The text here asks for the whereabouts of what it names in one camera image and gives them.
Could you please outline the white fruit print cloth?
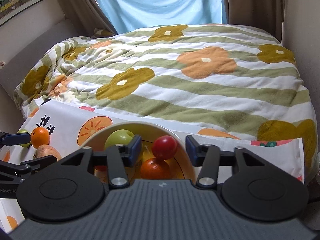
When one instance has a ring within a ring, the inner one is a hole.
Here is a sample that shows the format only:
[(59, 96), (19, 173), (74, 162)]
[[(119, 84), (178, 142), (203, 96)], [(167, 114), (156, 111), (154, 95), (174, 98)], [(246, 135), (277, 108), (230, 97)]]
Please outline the white fruit print cloth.
[(58, 101), (45, 103), (35, 110), (22, 125), (31, 132), (37, 125), (45, 123), (53, 128), (50, 144), (65, 157), (79, 148), (87, 139), (105, 129), (111, 134), (117, 129), (127, 129), (142, 136), (143, 156), (133, 168), (127, 168), (130, 181), (140, 178), (140, 166), (152, 157), (151, 145), (162, 133), (157, 128), (169, 130), (181, 140), (191, 134), (198, 142), (214, 144), (223, 150), (235, 146), (246, 146), (249, 150), (266, 159), (302, 183), (305, 181), (303, 146), (301, 139), (277, 139), (272, 142), (241, 140), (231, 134), (217, 129), (204, 128), (195, 123), (165, 121), (160, 119), (143, 119), (135, 116), (102, 111), (92, 107), (76, 107)]

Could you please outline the yellowish brown apple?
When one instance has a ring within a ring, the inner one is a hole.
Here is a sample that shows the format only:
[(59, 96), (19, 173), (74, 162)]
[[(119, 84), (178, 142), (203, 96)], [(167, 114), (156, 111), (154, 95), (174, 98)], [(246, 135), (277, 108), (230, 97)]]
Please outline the yellowish brown apple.
[(36, 158), (42, 158), (42, 157), (46, 157), (49, 155), (54, 156), (57, 159), (57, 161), (61, 160), (61, 158), (62, 158), (60, 153), (50, 145), (39, 146), (36, 150), (36, 153), (35, 153)]

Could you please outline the red tomato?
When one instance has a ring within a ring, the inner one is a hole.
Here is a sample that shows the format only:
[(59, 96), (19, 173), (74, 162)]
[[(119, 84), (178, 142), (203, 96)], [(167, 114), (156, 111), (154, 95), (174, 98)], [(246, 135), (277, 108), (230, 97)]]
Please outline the red tomato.
[(100, 172), (105, 172), (107, 170), (107, 166), (98, 165), (98, 166), (95, 166), (95, 169)]
[(175, 156), (177, 147), (177, 141), (172, 136), (164, 135), (153, 142), (151, 150), (156, 159), (168, 160)]

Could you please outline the cream fruit bowl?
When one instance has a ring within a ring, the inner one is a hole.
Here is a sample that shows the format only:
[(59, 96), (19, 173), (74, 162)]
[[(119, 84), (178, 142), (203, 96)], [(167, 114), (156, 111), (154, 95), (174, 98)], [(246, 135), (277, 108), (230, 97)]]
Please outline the cream fruit bowl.
[(151, 146), (153, 142), (164, 135), (170, 135), (176, 139), (178, 148), (175, 156), (166, 162), (168, 163), (173, 179), (190, 179), (193, 183), (196, 181), (196, 172), (193, 168), (187, 153), (182, 138), (175, 132), (159, 125), (150, 124), (147, 122), (120, 122), (108, 127), (105, 127), (96, 133), (92, 134), (87, 140), (80, 145), (90, 146), (95, 151), (104, 149), (105, 141), (108, 136), (120, 129), (126, 129), (135, 135), (142, 137), (142, 151), (134, 167), (126, 169), (127, 176), (131, 182), (140, 178), (140, 167), (142, 163), (153, 157)]

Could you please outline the brown right curtain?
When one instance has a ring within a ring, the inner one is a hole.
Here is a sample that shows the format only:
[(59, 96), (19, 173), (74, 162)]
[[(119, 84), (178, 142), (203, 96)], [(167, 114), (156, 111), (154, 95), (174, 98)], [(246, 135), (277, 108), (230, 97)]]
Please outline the brown right curtain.
[(222, 22), (262, 29), (282, 39), (285, 0), (222, 0)]

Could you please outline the brown curtain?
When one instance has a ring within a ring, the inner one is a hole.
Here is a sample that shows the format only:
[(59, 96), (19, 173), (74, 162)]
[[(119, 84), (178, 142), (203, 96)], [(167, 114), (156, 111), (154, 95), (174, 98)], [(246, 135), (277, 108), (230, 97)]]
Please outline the brown curtain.
[(282, 39), (285, 0), (222, 0), (222, 22), (262, 29)]
[(95, 29), (103, 29), (110, 36), (117, 35), (112, 23), (95, 0), (58, 0), (65, 17), (84, 36), (94, 35)]

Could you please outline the floral striped duvet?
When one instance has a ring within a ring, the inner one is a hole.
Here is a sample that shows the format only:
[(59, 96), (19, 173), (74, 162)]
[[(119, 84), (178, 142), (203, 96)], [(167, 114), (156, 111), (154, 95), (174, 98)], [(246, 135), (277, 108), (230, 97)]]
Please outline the floral striped duvet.
[(71, 37), (44, 53), (13, 99), (23, 115), (54, 99), (245, 140), (302, 138), (307, 171), (317, 159), (316, 114), (293, 52), (248, 26), (182, 24)]

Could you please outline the light blue window cloth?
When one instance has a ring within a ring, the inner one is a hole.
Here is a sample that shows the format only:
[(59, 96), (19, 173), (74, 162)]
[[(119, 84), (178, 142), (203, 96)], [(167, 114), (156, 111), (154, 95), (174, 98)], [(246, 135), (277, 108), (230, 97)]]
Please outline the light blue window cloth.
[(161, 25), (226, 23), (223, 0), (97, 0), (117, 33)]

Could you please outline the grey headboard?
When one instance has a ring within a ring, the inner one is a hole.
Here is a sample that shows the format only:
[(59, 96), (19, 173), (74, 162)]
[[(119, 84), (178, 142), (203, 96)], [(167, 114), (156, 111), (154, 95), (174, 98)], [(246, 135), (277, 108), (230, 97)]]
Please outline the grey headboard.
[(13, 97), (15, 88), (46, 51), (53, 45), (68, 38), (76, 37), (78, 34), (70, 20), (63, 20), (23, 48), (1, 70), (1, 86), (8, 96)]

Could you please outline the small yellow-green apple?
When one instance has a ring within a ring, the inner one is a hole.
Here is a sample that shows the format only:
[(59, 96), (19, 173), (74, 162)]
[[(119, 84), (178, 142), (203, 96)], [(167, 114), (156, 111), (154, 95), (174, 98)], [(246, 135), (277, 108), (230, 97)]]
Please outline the small yellow-green apple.
[(21, 147), (30, 147), (31, 145), (31, 135), (30, 132), (26, 129), (20, 129), (18, 132), (18, 134), (22, 134), (19, 137), (19, 142), (20, 142), (20, 146)]

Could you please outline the green apple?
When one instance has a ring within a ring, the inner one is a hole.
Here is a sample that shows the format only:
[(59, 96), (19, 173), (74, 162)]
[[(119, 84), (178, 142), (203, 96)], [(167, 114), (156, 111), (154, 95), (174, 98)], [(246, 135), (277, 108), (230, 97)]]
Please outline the green apple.
[(117, 144), (127, 145), (135, 135), (127, 129), (119, 129), (111, 133), (104, 144), (104, 149)]

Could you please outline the brown left curtain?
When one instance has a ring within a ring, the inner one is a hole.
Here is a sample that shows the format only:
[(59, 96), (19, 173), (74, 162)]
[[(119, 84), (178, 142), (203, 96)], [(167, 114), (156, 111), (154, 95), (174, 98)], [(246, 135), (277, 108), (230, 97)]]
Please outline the brown left curtain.
[(117, 35), (112, 23), (95, 0), (58, 0), (65, 17), (84, 36), (94, 35), (95, 29), (103, 29), (110, 36)]

